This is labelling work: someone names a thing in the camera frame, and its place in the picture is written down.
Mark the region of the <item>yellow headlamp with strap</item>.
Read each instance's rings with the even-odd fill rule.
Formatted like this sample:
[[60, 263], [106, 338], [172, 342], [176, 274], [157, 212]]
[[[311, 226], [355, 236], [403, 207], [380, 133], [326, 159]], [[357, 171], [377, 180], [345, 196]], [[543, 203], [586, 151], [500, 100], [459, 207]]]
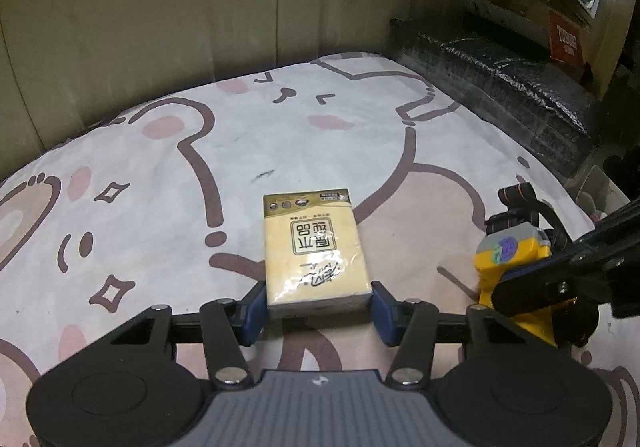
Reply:
[[[486, 235], [474, 255], [480, 303], [492, 309], [492, 291], [507, 271], [561, 253], [572, 243], [558, 214], [538, 199], [529, 182], [499, 189], [498, 199], [506, 209], [486, 220]], [[509, 318], [541, 340], [565, 349], [587, 345], [597, 329], [599, 309], [573, 299]]]

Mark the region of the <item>white plastic bin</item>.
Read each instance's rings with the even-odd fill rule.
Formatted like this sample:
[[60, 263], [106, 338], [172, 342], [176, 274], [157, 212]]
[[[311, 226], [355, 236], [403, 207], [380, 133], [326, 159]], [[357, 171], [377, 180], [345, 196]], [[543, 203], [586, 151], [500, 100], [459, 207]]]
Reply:
[[598, 164], [582, 164], [572, 177], [563, 181], [563, 186], [595, 224], [630, 203], [628, 196]]

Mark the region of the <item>bear print bed mat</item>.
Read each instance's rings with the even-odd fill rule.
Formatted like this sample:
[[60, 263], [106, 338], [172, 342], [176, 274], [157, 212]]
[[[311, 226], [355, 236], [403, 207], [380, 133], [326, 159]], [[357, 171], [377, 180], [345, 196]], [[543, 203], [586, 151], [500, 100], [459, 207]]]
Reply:
[[1, 184], [1, 441], [32, 446], [40, 375], [139, 311], [196, 311], [264, 275], [262, 198], [341, 187], [369, 274], [458, 313], [497, 190], [530, 182], [572, 235], [552, 166], [392, 60], [326, 56], [129, 109]]

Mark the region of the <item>black wrapped ottoman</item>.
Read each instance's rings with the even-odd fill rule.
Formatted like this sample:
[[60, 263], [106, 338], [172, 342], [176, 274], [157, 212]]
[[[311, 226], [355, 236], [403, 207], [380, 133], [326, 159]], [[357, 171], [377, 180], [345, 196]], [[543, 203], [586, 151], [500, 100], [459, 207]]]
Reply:
[[495, 125], [551, 172], [594, 148], [596, 100], [528, 38], [478, 17], [390, 20], [387, 55]]

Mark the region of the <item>red Tuborg carton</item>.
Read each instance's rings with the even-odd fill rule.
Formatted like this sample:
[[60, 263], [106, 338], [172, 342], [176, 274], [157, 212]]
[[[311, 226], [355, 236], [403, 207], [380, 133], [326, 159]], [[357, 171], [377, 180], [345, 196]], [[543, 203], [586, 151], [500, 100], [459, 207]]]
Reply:
[[548, 12], [548, 39], [550, 57], [574, 70], [584, 66], [580, 33], [576, 26], [553, 9]]

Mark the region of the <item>white cabinet row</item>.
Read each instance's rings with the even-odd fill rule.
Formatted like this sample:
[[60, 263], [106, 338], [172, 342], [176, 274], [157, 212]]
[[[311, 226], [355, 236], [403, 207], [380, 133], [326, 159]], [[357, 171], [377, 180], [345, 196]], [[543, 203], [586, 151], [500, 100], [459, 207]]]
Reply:
[[[325, 52], [381, 51], [394, 19], [474, 0], [1, 0], [1, 172], [168, 92]], [[482, 0], [538, 33], [577, 0]]]

